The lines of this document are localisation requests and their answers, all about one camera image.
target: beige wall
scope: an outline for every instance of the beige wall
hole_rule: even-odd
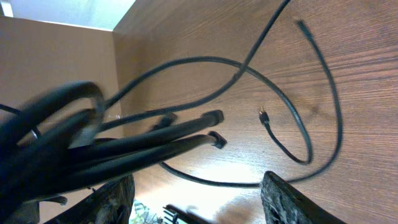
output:
[[[93,80],[106,98],[118,90],[112,32],[0,17],[0,103],[18,108],[38,93],[75,80]],[[85,106],[87,101],[81,101],[69,111]],[[116,105],[106,119],[120,114],[120,105]],[[120,138],[123,130],[113,129],[102,136]],[[66,207],[41,203],[42,221],[90,192],[68,194]]]

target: wooden floor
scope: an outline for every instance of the wooden floor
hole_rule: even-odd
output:
[[[137,0],[115,28],[119,87],[175,58],[213,55],[243,61],[280,1]],[[320,167],[336,141],[331,91],[295,20],[303,19],[324,53],[340,94],[344,141],[334,166],[295,184],[348,223],[398,220],[398,1],[292,0],[250,63],[278,85],[303,118],[314,161],[300,166],[270,139],[258,119],[265,107],[275,135],[300,158],[304,141],[283,102],[250,75],[221,97],[178,113],[180,122],[221,109],[224,123],[209,130],[228,145],[202,146],[168,161],[202,178],[260,181],[266,170],[289,179]],[[215,63],[161,72],[122,101],[123,115],[199,99],[231,78],[235,68]],[[146,131],[158,118],[125,127]],[[258,189],[208,187],[178,179],[159,166],[134,174],[136,198],[150,206],[177,204],[218,223],[265,223]]]

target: wood grain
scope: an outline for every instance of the wood grain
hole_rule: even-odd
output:
[[[243,61],[280,1],[137,0],[114,30],[119,86],[168,60],[214,55]],[[340,94],[343,148],[334,166],[295,184],[303,194],[348,223],[398,219],[398,2],[292,1],[250,66],[277,84],[301,114],[314,145],[314,162],[300,166],[271,141],[259,123],[264,106],[275,135],[300,158],[305,144],[290,112],[268,87],[244,75],[208,104],[178,113],[180,121],[221,109],[211,128],[228,145],[203,146],[168,163],[211,180],[260,181],[266,170],[288,179],[320,167],[333,152],[336,119],[330,87],[295,20],[303,19],[324,53]],[[215,63],[181,65],[159,73],[122,100],[124,116],[199,99],[235,68]],[[125,126],[146,131],[157,118]],[[135,174],[136,197],[149,206],[174,203],[219,223],[264,223],[258,189],[203,186],[154,166]]]

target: white surface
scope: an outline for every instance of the white surface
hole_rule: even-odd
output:
[[[10,0],[14,17],[113,30],[135,0]]]

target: cable plug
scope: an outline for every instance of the cable plug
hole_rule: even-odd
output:
[[[269,126],[269,117],[267,112],[264,111],[264,107],[259,108],[259,119],[262,125]]]

